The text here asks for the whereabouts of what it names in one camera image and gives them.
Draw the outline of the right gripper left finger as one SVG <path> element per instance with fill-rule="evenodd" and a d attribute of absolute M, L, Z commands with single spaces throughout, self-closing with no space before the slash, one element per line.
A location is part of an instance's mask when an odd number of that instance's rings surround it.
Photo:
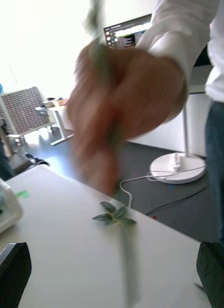
<path fill-rule="evenodd" d="M 32 272 L 27 243 L 8 244 L 0 253 L 0 308 L 17 308 Z"/>

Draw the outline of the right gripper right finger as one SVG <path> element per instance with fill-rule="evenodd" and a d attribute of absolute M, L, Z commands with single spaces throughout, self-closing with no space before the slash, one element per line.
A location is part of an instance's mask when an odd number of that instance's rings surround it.
<path fill-rule="evenodd" d="M 197 273 L 213 308 L 224 308 L 224 248 L 219 243 L 199 246 Z"/>

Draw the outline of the person's hand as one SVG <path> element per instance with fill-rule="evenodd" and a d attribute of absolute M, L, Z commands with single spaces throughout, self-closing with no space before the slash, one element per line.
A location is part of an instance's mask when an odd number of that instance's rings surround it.
<path fill-rule="evenodd" d="M 113 69 L 109 79 L 99 77 L 94 68 L 93 45 L 79 54 L 67 113 L 75 131 L 79 177 L 112 196 L 120 180 L 119 149 L 127 140 L 177 116 L 185 101 L 186 82 L 170 58 L 139 49 L 105 51 Z"/>

